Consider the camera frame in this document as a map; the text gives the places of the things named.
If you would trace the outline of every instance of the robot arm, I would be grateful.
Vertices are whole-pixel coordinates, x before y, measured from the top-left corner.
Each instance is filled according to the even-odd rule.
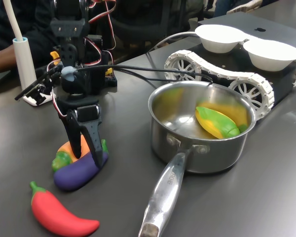
[[[60,45],[56,51],[60,56],[61,63],[54,65],[52,69],[47,69],[43,76],[37,79],[32,85],[22,91],[15,99],[30,95],[36,91],[39,83],[53,91],[53,87],[58,85],[66,95],[58,96],[57,101],[53,98],[53,104],[58,112],[58,116],[64,124],[66,133],[77,158],[81,156],[81,136],[86,139],[92,158],[98,168],[103,166],[103,149],[98,132],[98,126],[102,122],[101,108],[95,95],[100,89],[108,85],[106,83],[106,70],[99,70],[95,73],[78,72],[73,68],[87,67],[86,62],[86,41],[91,43],[98,51],[100,60],[96,64],[108,64],[108,55],[102,51],[102,39],[96,45],[87,38],[89,34],[89,21],[94,22],[102,16],[108,15],[114,10],[107,8],[96,17],[89,20],[88,0],[54,0],[52,2],[51,29],[57,37]]]

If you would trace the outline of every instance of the black chair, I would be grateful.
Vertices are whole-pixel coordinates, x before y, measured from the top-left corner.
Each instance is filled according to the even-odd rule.
[[[171,13],[172,3],[173,0],[117,1],[111,19],[114,33],[123,42],[144,43],[189,30],[186,0],[181,0],[180,11],[176,13]],[[202,10],[197,17],[202,19]]]

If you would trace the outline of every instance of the black cable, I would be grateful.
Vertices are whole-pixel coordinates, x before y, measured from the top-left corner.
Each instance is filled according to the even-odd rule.
[[[135,73],[133,71],[129,71],[129,70],[126,70],[126,69],[115,69],[116,71],[119,71],[121,73],[126,73],[126,74],[129,74],[129,75],[132,75],[132,76],[135,76],[135,77],[138,77],[139,79],[142,79],[144,80],[145,82],[147,82],[149,85],[151,85],[154,89],[157,89],[157,87],[152,84],[150,82],[151,81],[164,81],[164,82],[178,82],[178,80],[168,80],[168,79],[154,79],[154,78],[146,78],[145,76],[143,75],[140,75],[138,73]]]
[[[89,66],[86,68],[77,68],[77,71],[89,71],[89,70],[96,70],[96,69],[108,69],[113,68],[117,69],[132,69],[132,70],[139,70],[139,71],[148,71],[148,72],[164,72],[164,73],[179,73],[179,74],[187,74],[190,76],[200,76],[204,77],[212,83],[213,79],[209,76],[202,74],[202,73],[193,73],[193,72],[186,72],[180,70],[168,70],[168,69],[156,69],[156,68],[142,68],[142,67],[134,67],[134,66],[125,66],[125,65],[98,65],[98,66]]]
[[[138,73],[134,73],[134,72],[129,71],[129,70],[126,70],[126,69],[118,69],[118,70],[116,70],[116,71],[119,71],[119,72],[121,72],[121,73],[126,73],[126,74],[132,75],[132,76],[134,76],[134,77],[138,77],[139,79],[142,79],[142,80],[144,80],[145,82],[147,82],[147,83],[148,83],[149,85],[151,85],[154,89],[157,89],[157,87],[156,87],[154,84],[152,84],[150,81],[148,81],[146,77],[144,77],[144,76],[142,76],[142,75],[140,75],[140,74],[138,74]]]

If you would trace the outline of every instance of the white wheel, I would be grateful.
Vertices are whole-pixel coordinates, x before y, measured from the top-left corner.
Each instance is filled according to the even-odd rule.
[[[194,59],[199,58],[199,56],[188,50],[180,50],[171,54],[164,68],[170,70],[180,70],[186,72],[195,72],[201,73],[201,69],[198,65],[195,64]],[[180,73],[166,73],[166,79],[170,80],[201,80],[200,76],[190,76],[187,74]]]
[[[234,80],[229,88],[242,94],[251,102],[256,110],[258,120],[263,118],[273,107],[274,92],[267,80],[262,83],[256,83],[254,80]]]

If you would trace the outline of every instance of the white cylinder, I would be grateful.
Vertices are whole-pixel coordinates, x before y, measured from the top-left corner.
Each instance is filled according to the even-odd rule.
[[[23,41],[13,39],[13,45],[21,86],[22,90],[24,90],[36,80],[30,45],[28,39],[25,37],[23,37]]]
[[[18,41],[22,41],[22,34],[20,31],[19,25],[16,21],[11,1],[10,0],[3,0],[3,4],[4,4],[6,14],[8,15],[12,30],[15,34],[15,37],[18,39]]]

